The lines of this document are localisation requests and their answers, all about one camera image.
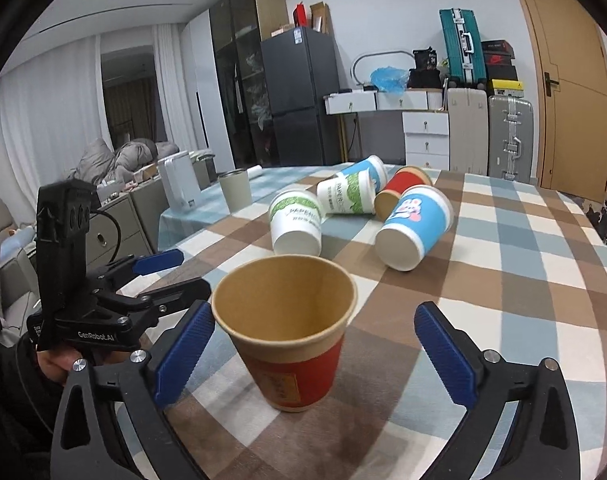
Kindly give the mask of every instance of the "glass cabinet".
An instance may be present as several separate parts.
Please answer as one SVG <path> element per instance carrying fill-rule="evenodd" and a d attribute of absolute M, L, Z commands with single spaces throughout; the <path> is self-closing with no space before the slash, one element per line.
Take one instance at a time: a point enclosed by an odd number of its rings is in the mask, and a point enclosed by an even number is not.
<path fill-rule="evenodd" d="M 219 92 L 238 168 L 279 165 L 261 41 L 285 23 L 285 0 L 220 0 L 210 8 Z"/>

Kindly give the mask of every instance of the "blue gripper pad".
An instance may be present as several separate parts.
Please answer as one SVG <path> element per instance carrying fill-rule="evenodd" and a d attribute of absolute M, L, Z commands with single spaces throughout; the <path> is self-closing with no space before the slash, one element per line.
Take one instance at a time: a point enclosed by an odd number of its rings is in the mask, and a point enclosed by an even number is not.
<path fill-rule="evenodd" d="M 213 332 L 212 309 L 204 301 L 157 369 L 154 402 L 159 408 L 178 400 Z"/>
<path fill-rule="evenodd" d="M 415 312 L 415 333 L 455 404 L 470 409 L 477 402 L 475 374 L 443 326 L 423 305 Z"/>
<path fill-rule="evenodd" d="M 132 272 L 139 274 L 139 276 L 145 276 L 147 274 L 152 274 L 153 272 L 159 272 L 160 270 L 178 267 L 183 261 L 183 253 L 179 249 L 173 249 L 171 251 L 139 258 L 132 266 Z"/>

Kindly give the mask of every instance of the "teal suitcase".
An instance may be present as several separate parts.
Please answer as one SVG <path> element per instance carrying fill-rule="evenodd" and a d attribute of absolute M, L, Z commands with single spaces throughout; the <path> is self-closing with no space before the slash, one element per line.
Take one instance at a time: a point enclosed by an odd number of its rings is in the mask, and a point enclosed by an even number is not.
<path fill-rule="evenodd" d="M 448 51 L 450 85 L 485 90 L 488 77 L 474 12 L 443 9 L 439 15 Z"/>

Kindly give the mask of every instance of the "silver suitcase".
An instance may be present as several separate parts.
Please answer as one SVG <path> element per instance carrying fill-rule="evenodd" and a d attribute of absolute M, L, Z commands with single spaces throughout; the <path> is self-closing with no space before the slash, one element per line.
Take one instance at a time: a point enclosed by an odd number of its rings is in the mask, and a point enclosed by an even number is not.
<path fill-rule="evenodd" d="M 490 176 L 530 183 L 535 116 L 529 101 L 490 96 Z"/>
<path fill-rule="evenodd" d="M 482 90 L 448 89 L 450 170 L 488 174 L 488 96 Z"/>

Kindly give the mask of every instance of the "white curtain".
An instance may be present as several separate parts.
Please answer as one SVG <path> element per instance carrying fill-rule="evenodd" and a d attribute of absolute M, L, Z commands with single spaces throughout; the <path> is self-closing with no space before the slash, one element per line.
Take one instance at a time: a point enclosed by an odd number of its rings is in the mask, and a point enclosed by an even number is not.
<path fill-rule="evenodd" d="M 0 196 L 15 222 L 33 222 L 39 187 L 62 178 L 86 146 L 112 149 L 91 36 L 26 61 L 0 78 Z"/>
<path fill-rule="evenodd" d="M 158 96 L 168 140 L 181 150 L 197 150 L 183 75 L 178 25 L 153 25 L 152 38 Z"/>

